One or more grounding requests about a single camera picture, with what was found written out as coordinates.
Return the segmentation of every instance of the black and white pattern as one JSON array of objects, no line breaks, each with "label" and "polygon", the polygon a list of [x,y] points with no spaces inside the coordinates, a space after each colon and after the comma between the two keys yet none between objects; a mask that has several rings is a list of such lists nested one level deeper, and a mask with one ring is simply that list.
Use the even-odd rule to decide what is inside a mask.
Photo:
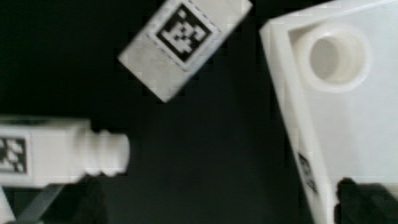
[{"label": "black and white pattern", "polygon": [[26,173],[26,141],[0,137],[0,172]]},{"label": "black and white pattern", "polygon": [[170,18],[156,31],[156,38],[179,60],[186,63],[211,35],[204,22],[193,15],[184,4],[179,5]]}]

